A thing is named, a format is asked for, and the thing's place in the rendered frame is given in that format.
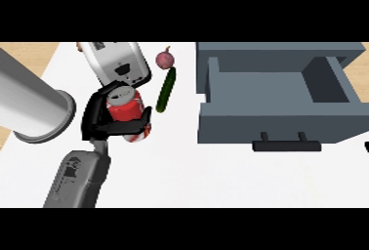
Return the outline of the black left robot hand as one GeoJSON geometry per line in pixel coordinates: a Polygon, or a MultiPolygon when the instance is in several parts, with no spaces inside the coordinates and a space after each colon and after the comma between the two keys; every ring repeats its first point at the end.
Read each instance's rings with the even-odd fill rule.
{"type": "Polygon", "coordinates": [[[145,108],[142,117],[131,121],[114,121],[106,109],[108,94],[127,86],[126,82],[114,81],[93,94],[84,111],[81,131],[84,141],[105,141],[109,136],[139,135],[151,123],[152,108],[145,108]]]}

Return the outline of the red can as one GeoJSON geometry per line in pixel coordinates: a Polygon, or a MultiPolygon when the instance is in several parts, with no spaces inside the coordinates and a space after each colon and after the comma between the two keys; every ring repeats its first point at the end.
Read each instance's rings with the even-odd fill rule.
{"type": "Polygon", "coordinates": [[[139,91],[130,86],[114,89],[106,97],[106,109],[115,121],[139,119],[145,112],[139,91]]]}

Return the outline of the grey drawer front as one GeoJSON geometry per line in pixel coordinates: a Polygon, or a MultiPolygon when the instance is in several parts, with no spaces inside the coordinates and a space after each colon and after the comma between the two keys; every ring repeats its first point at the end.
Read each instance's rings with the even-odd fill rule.
{"type": "Polygon", "coordinates": [[[201,104],[199,144],[251,144],[266,132],[273,141],[335,144],[369,131],[369,104],[201,104]]]}

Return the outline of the grey open drawer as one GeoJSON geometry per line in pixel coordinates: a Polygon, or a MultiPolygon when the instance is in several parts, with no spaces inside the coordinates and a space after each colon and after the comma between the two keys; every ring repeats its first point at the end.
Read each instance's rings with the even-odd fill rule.
{"type": "Polygon", "coordinates": [[[359,104],[337,57],[226,62],[210,57],[204,85],[211,104],[359,104]]]}

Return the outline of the large grey cylinder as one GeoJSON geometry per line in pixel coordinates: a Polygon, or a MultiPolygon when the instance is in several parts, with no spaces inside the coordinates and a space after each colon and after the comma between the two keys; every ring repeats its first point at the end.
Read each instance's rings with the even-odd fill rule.
{"type": "Polygon", "coordinates": [[[77,111],[72,96],[55,90],[0,48],[0,126],[30,144],[53,140],[77,111]]]}

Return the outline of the green cucumber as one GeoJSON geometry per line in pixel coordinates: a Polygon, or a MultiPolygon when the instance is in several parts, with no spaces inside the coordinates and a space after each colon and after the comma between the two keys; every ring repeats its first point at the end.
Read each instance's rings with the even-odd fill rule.
{"type": "Polygon", "coordinates": [[[176,67],[173,66],[170,70],[167,71],[167,75],[165,75],[165,79],[164,79],[164,83],[161,86],[160,95],[157,99],[155,110],[160,113],[165,111],[174,82],[176,82],[176,67]]]}

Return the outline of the pale grey rounded block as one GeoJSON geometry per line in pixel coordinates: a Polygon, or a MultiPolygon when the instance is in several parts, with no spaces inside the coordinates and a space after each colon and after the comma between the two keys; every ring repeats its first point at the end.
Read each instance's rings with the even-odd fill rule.
{"type": "Polygon", "coordinates": [[[137,42],[80,42],[92,70],[102,85],[124,82],[139,88],[152,79],[152,71],[137,42]]]}

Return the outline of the red onion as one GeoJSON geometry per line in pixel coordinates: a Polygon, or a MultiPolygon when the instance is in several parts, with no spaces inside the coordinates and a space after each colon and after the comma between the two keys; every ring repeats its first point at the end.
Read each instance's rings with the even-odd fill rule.
{"type": "Polygon", "coordinates": [[[168,52],[168,48],[157,55],[155,63],[161,69],[170,69],[174,65],[174,57],[168,52]]]}

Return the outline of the grey cabinet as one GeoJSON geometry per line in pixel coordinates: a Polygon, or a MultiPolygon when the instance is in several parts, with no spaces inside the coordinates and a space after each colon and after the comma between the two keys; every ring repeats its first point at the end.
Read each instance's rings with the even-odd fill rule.
{"type": "Polygon", "coordinates": [[[198,42],[196,93],[205,93],[210,58],[222,72],[301,72],[319,57],[347,67],[363,52],[360,42],[198,42]]]}

